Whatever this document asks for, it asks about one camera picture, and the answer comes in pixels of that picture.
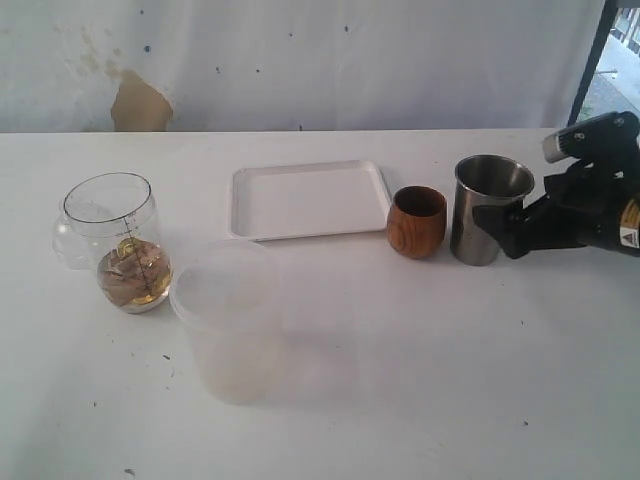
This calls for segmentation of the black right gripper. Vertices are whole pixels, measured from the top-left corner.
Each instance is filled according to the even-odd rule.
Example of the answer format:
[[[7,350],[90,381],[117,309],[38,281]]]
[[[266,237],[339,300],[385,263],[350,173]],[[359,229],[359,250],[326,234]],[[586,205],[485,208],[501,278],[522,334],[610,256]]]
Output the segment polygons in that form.
[[[602,159],[578,160],[566,172],[544,178],[545,195],[523,207],[481,205],[475,224],[510,259],[537,250],[586,246],[628,253],[622,217],[630,203],[630,168]]]

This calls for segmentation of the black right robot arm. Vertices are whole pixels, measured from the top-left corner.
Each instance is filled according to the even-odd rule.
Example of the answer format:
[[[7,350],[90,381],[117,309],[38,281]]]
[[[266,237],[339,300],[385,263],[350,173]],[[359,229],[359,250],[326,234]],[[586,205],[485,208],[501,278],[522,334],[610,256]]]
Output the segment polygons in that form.
[[[579,160],[544,178],[529,206],[477,206],[475,224],[511,259],[532,251],[587,246],[639,255],[639,171]]]

